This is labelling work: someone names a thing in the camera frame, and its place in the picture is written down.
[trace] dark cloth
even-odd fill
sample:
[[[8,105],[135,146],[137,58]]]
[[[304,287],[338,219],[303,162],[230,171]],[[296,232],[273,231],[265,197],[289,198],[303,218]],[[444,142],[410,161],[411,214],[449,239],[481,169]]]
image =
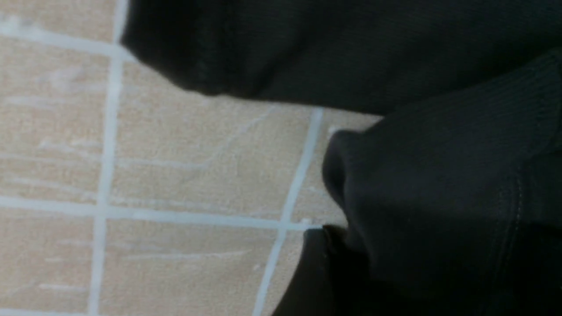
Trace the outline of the dark cloth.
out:
[[[184,89],[374,114],[562,46],[553,0],[130,0],[122,43]]]
[[[562,314],[562,2],[131,0],[123,44],[204,94],[388,114],[338,132],[349,222],[274,316]]]

